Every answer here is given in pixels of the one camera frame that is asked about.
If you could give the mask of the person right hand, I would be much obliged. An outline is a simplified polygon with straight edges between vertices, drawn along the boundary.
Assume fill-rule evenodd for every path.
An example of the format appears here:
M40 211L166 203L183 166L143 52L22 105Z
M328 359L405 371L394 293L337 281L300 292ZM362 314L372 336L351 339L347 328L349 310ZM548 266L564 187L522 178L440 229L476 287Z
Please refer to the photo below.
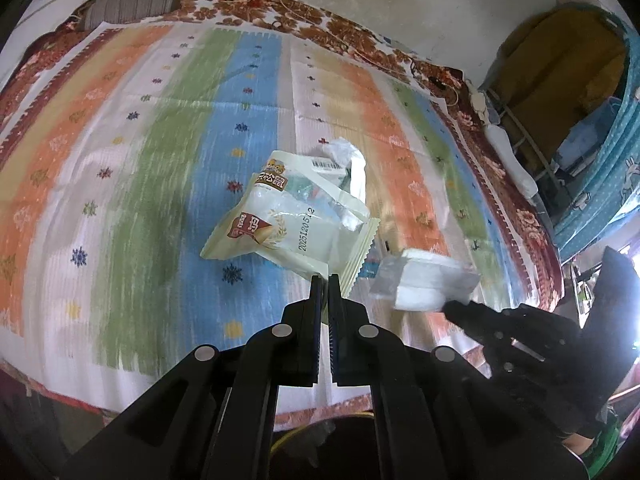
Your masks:
M593 438L587 438L582 436L581 434L571 434L562 441L563 445L568 450L572 451L578 456L581 456L582 454L587 452L593 442Z

